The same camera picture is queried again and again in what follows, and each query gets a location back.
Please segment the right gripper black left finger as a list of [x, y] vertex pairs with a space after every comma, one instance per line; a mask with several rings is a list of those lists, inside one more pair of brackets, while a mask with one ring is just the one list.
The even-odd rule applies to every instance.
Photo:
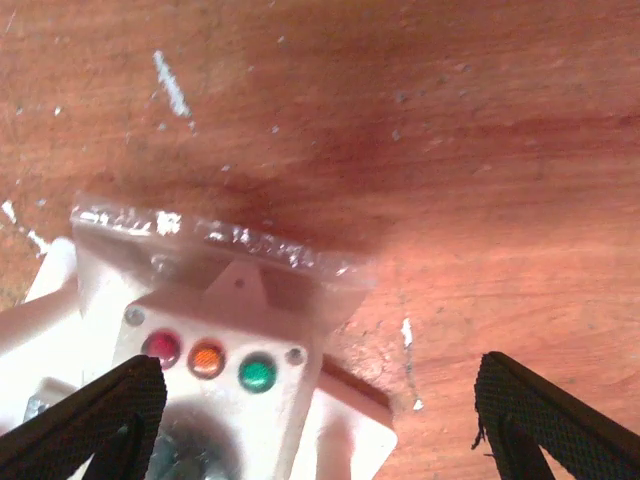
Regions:
[[167, 400], [160, 362], [137, 355], [1, 437], [3, 479], [142, 479]]

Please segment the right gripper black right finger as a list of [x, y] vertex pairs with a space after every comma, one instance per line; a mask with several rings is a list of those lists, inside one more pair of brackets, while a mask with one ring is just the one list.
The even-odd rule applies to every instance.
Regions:
[[478, 433], [502, 479], [552, 479], [543, 453], [576, 479], [637, 479], [639, 436], [513, 358], [491, 351], [474, 385]]

